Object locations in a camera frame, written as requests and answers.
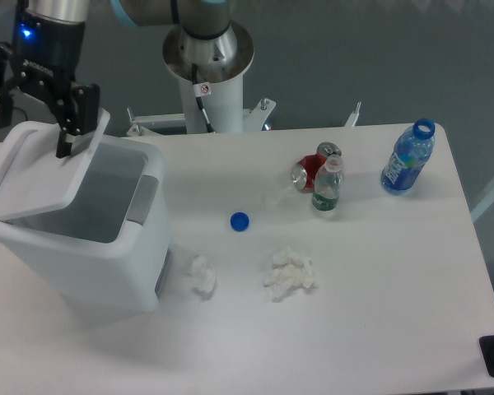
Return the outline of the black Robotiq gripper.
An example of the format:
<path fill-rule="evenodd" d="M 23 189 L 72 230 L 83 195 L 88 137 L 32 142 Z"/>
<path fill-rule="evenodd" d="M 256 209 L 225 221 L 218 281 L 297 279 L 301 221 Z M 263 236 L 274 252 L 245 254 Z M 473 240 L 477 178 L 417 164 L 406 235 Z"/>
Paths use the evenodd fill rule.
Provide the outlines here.
<path fill-rule="evenodd" d="M 100 87 L 75 81 L 85 21 L 16 9 L 12 45 L 0 42 L 0 128 L 12 123 L 17 87 L 44 102 L 58 120 L 56 157 L 71 154 L 74 137 L 96 129 Z"/>

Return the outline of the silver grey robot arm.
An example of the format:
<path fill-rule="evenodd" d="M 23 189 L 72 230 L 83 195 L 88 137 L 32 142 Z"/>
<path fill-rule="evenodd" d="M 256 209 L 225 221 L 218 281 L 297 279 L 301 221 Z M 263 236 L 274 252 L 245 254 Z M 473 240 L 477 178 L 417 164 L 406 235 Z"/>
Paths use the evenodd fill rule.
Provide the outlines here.
<path fill-rule="evenodd" d="M 98 124 L 100 87 L 77 79 L 88 20 L 98 7 L 132 28 L 175 27 L 191 80 L 203 65 L 193 52 L 234 35 L 227 1 L 15 2 L 11 38 L 0 41 L 0 128 L 12 124 L 17 92 L 39 101 L 58 125 L 58 158 Z"/>

